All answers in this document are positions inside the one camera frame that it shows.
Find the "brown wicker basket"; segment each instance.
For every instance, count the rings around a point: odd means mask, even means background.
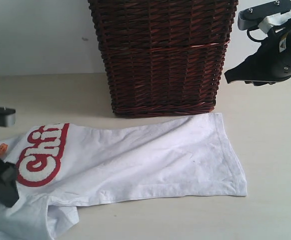
[[[88,2],[117,116],[214,109],[238,0]]]

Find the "woven wicker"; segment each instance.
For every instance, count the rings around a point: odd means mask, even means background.
[[[88,0],[121,117],[212,111],[237,0]]]

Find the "orange tag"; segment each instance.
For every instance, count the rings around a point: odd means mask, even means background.
[[[2,143],[0,145],[0,158],[2,158],[5,155],[5,153],[7,152],[7,149],[8,149],[8,145],[7,144]]]

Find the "table surface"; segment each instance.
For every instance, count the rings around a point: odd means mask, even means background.
[[[0,106],[17,110],[15,126],[0,128],[0,139],[51,123],[113,129],[171,119],[115,117],[105,74],[0,77]],[[244,168],[247,197],[81,207],[80,222],[59,239],[291,240],[291,79],[254,87],[222,78],[214,112],[223,114]]]

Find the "white wall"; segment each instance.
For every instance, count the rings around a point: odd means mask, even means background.
[[[239,0],[238,12],[268,1]],[[258,46],[235,21],[225,67]],[[0,76],[100,72],[104,64],[86,0],[0,0]]]

